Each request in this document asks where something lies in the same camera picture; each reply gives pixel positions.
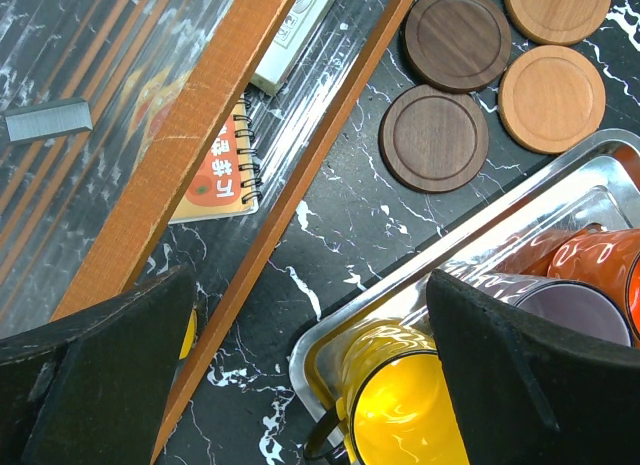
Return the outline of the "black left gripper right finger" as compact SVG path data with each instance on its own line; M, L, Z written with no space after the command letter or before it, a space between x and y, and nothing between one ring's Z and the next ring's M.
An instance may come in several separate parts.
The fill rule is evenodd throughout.
M436 269L426 302L472 464L636 464L639 351Z

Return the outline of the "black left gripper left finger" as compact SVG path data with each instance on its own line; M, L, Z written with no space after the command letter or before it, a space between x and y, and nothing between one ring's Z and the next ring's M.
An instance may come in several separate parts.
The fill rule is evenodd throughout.
M2 463L150 463L195 299L180 265L2 339Z

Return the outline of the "yellow mug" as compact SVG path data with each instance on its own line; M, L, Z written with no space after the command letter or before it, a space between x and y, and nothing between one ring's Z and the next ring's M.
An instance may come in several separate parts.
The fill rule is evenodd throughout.
M344 354L338 390L304 446L307 463L468 463L435 342L421 331L365 329Z

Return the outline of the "dark wooden coaster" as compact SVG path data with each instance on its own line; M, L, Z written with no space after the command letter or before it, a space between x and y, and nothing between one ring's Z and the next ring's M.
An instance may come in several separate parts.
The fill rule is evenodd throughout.
M491 84L511 55L509 23L491 0L418 0L406 18L403 38L414 70L451 93Z
M488 155L489 131L470 96L419 85L388 107L378 142L385 165L400 183L420 192L444 193L479 173Z

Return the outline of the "light wooden coaster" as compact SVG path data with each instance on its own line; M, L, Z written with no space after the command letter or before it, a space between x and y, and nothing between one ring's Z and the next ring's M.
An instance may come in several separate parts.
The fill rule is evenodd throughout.
M539 44L573 45L603 23L612 0L504 0L525 37Z
M600 126L606 106L603 79L579 52L564 46L535 47L517 58L498 92L501 121L522 147L560 154Z

